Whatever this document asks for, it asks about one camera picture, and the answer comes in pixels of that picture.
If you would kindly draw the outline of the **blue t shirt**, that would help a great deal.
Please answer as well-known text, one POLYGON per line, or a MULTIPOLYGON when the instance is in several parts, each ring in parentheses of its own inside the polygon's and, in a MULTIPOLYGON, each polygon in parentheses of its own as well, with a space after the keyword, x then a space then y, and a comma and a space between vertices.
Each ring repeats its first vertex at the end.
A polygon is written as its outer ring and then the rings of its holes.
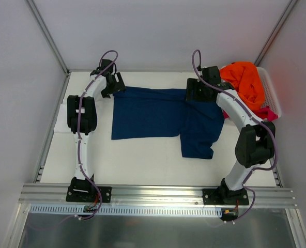
POLYGON ((184 158, 213 158, 224 125, 215 102, 187 101, 184 89, 128 87, 113 96, 112 140, 178 136, 184 158))

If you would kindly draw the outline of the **pink t shirt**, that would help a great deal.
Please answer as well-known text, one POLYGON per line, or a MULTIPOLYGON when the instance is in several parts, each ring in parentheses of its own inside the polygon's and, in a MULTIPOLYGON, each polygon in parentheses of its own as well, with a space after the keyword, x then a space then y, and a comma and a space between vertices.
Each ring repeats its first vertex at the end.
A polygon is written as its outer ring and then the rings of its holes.
POLYGON ((262 107, 259 109, 251 110, 253 112, 252 116, 255 119, 262 119, 264 121, 274 121, 279 118, 279 116, 270 109, 269 106, 262 107))

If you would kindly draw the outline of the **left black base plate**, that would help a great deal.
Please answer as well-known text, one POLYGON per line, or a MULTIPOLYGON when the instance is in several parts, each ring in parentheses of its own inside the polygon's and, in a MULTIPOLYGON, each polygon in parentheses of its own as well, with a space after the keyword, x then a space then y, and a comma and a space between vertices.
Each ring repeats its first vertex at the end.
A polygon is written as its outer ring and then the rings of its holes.
POLYGON ((97 200, 98 203, 110 203, 112 196, 112 188, 111 187, 102 187, 98 186, 100 190, 100 195, 95 187, 89 187, 89 190, 77 190, 68 188, 68 192, 66 195, 66 202, 71 203, 93 203, 97 200))

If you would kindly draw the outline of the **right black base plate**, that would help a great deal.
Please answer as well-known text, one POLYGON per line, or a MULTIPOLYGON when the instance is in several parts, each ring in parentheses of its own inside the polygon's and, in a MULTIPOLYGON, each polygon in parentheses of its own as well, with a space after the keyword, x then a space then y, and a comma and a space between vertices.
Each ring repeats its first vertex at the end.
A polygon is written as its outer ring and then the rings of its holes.
POLYGON ((231 191, 225 187, 206 188, 202 189, 202 198, 204 205, 249 205, 248 194, 245 189, 231 191))

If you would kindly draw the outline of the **aluminium mounting rail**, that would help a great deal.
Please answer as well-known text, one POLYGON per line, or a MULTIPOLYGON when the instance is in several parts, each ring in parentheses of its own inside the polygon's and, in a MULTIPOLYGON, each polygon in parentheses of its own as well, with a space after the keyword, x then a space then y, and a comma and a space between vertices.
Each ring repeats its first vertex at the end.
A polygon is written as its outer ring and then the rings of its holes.
MULTIPOLYGON (((224 207, 212 202, 205 187, 111 185, 103 196, 116 206, 161 206, 161 207, 224 207)), ((19 203, 65 204, 67 184, 26 183, 19 203)), ((297 209, 298 203, 292 189, 281 187, 250 187, 244 200, 254 208, 297 209)))

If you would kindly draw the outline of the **orange t shirt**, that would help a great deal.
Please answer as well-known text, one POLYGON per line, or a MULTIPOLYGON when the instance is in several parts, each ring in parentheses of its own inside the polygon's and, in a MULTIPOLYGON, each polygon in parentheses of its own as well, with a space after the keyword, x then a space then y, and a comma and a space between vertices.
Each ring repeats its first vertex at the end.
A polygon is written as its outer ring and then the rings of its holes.
POLYGON ((230 82, 241 100, 252 111, 261 109, 265 92, 257 67, 248 61, 237 61, 220 69, 221 78, 230 82))

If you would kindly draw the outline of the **white plastic basket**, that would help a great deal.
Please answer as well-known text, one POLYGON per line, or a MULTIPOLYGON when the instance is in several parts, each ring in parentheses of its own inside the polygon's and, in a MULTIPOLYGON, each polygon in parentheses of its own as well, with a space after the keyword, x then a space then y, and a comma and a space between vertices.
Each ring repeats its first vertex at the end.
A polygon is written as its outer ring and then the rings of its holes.
POLYGON ((270 78, 268 72, 262 67, 256 67, 261 83, 265 92, 265 102, 262 107, 269 107, 278 117, 282 116, 281 106, 275 91, 272 79, 270 78))

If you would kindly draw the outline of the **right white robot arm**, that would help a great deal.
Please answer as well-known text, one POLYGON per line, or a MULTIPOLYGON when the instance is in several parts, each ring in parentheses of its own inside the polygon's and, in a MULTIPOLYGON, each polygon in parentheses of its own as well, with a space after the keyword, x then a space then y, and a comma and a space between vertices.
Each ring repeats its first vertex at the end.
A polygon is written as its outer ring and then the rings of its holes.
POLYGON ((186 100, 215 102, 223 109, 239 131, 235 146, 236 162, 220 186, 210 195, 224 204, 231 204, 245 191, 244 184, 255 171, 276 159, 275 125, 257 117, 241 100, 233 85, 221 79, 218 67, 196 67, 197 78, 186 84, 186 100))

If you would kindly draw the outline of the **folded white t shirt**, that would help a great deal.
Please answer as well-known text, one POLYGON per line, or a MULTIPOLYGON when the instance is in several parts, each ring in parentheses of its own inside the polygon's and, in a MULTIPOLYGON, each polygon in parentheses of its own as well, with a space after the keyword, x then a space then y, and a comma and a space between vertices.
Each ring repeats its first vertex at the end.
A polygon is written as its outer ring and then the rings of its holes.
POLYGON ((71 133, 71 129, 67 124, 67 104, 62 103, 59 108, 57 120, 53 131, 55 133, 71 133))

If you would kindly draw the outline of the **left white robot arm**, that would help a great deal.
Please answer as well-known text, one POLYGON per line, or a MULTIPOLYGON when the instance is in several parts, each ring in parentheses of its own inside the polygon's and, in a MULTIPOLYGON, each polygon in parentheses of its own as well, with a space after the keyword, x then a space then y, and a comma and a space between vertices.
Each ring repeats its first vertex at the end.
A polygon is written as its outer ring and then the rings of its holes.
POLYGON ((98 97, 109 98, 110 95, 125 90, 115 61, 102 59, 99 66, 91 72, 89 83, 83 92, 67 97, 67 126, 73 133, 76 150, 76 168, 70 191, 77 192, 85 202, 93 200, 96 195, 90 151, 90 137, 98 124, 96 100, 98 97))

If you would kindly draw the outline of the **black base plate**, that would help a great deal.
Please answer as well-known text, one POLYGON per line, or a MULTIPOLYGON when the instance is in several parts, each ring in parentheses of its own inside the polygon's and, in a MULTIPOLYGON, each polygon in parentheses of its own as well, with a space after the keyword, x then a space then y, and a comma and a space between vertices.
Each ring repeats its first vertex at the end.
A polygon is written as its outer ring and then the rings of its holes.
POLYGON ((245 189, 231 191, 225 187, 206 188, 202 189, 202 198, 204 205, 249 205, 248 194, 245 189))
POLYGON ((112 188, 111 187, 102 187, 98 186, 100 190, 100 195, 95 187, 89 187, 89 190, 77 190, 68 188, 68 192, 66 195, 66 202, 71 203, 93 203, 97 200, 98 203, 110 203, 112 196, 112 188))

